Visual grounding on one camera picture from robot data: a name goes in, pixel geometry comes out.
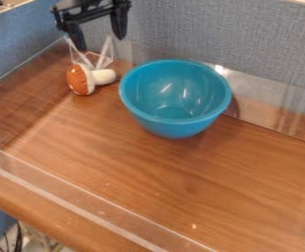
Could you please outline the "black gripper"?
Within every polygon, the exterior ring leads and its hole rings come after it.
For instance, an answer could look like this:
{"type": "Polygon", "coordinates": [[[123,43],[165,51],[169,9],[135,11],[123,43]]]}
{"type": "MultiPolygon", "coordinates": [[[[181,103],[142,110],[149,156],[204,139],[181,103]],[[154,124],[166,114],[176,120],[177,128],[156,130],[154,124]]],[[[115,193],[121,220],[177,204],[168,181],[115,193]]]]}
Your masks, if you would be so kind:
{"type": "Polygon", "coordinates": [[[114,35],[125,39],[127,32],[127,12],[131,0],[59,0],[51,7],[57,27],[69,32],[70,38],[79,51],[87,50],[85,35],[79,24],[105,16],[111,16],[114,35]]]}

